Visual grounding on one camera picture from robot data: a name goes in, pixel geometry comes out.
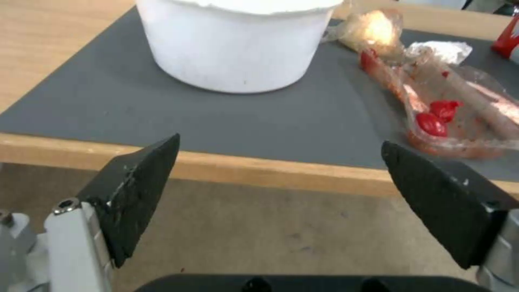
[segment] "beige floor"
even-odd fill
[[[4,165],[0,206],[34,226],[93,172]],[[172,180],[115,291],[170,273],[440,274],[467,279],[403,200]]]

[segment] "gray foam pad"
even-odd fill
[[[519,66],[491,42],[416,31],[402,40],[464,41],[466,64],[519,97]],[[402,105],[339,44],[319,46],[306,75],[287,88],[253,95],[183,84],[153,61],[133,8],[0,115],[0,131],[146,146],[175,132],[182,150],[319,164],[385,168],[385,139],[406,143]],[[518,181],[519,155],[469,164],[493,179]]]

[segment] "crumpled plastic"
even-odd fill
[[[406,50],[408,58],[416,58],[429,48],[434,56],[441,62],[460,65],[472,52],[472,47],[467,43],[460,42],[437,42],[412,43]]]
[[[519,150],[519,102],[492,76],[472,67],[450,66],[428,47],[400,66],[388,65],[377,54],[372,48],[362,51],[361,68],[404,104],[412,146],[462,158]],[[418,116],[424,114],[441,119],[433,105],[452,102],[459,106],[452,119],[434,124],[442,132],[431,133],[420,124]]]
[[[374,48],[381,57],[398,55],[403,51],[402,28],[403,17],[396,9],[351,13],[339,25],[328,27],[322,42],[338,40],[357,52]]]

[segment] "styrofoam container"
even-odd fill
[[[333,8],[342,2],[209,1],[136,0],[152,54],[164,71],[197,87],[232,93],[270,91],[299,80]]]

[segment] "red object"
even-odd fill
[[[514,16],[512,22],[492,45],[492,50],[507,59],[510,59],[514,49],[519,50],[519,15]]]
[[[429,135],[447,137],[447,126],[440,118],[431,113],[417,114],[416,123]]]
[[[369,71],[377,66],[378,55],[374,49],[363,50],[360,54],[360,67],[364,71]]]
[[[449,123],[456,115],[456,108],[461,106],[461,103],[455,100],[438,100],[434,101],[429,106],[429,112],[437,116],[442,122]]]

